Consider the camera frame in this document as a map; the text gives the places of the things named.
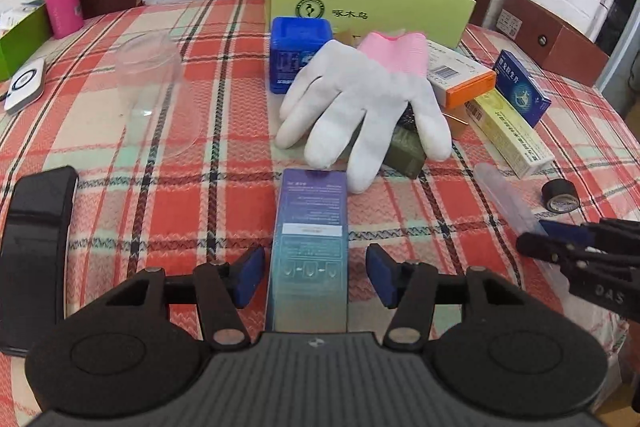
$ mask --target plaid tablecloth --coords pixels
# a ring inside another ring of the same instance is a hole
[[[132,36],[171,35],[203,129],[178,160],[162,158],[171,122],[156,142],[134,153],[122,147],[126,118],[114,74],[114,52]],[[492,66],[498,52],[518,54],[552,99],[536,130],[553,151],[551,168],[518,180],[486,138],[471,128],[452,157],[427,163],[411,181],[383,168],[364,194],[349,197],[350,329],[383,331],[390,312],[366,277],[364,252],[372,241],[398,260],[420,259],[444,273],[483,265],[588,328],[615,353],[626,324],[616,315],[568,298],[549,274],[514,249],[514,234],[472,177],[491,162],[538,217],[540,188],[560,176],[574,182],[580,210],[565,221],[600,216],[639,219],[640,157],[636,140],[593,89],[541,71],[506,38],[470,26],[463,52]],[[139,7],[89,22],[63,41],[48,42],[46,89],[15,118],[0,121],[0,222],[23,175],[73,165],[80,184],[70,230],[66,301],[74,312],[145,266],[168,274],[190,272],[207,259],[232,261],[253,243],[271,245],[282,170],[303,166],[300,147],[273,146],[280,99],[268,93],[268,38],[261,0],[205,0]],[[343,168],[341,160],[336,168]],[[255,334],[262,327],[266,284],[242,312]],[[172,320],[199,335],[193,307],[172,307]],[[434,334],[457,310],[436,315]],[[0,425],[23,424],[37,404],[24,378],[24,361],[0,357]]]

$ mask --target blue plastic box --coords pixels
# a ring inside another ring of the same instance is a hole
[[[495,88],[530,126],[535,127],[551,105],[551,99],[511,52],[500,52],[494,64],[494,71]]]
[[[276,17],[271,26],[269,87],[284,94],[293,79],[334,35],[326,19]]]

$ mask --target blue product box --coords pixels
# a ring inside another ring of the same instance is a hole
[[[269,88],[285,94],[293,79],[334,38],[326,19],[276,17],[271,26]]]
[[[530,126],[535,127],[551,105],[551,100],[513,53],[501,51],[495,61],[494,71],[495,88]]]
[[[285,169],[271,248],[264,329],[347,330],[347,177]]]

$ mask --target pink glove cuff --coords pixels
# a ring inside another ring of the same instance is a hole
[[[364,37],[358,49],[391,73],[427,76],[429,45],[427,37],[422,33],[405,33],[399,37],[390,37],[379,32],[371,32]]]

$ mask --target tape roll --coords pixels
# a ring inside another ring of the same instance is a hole
[[[542,185],[542,203],[550,212],[565,214],[580,206],[580,198],[572,182],[559,178]]]

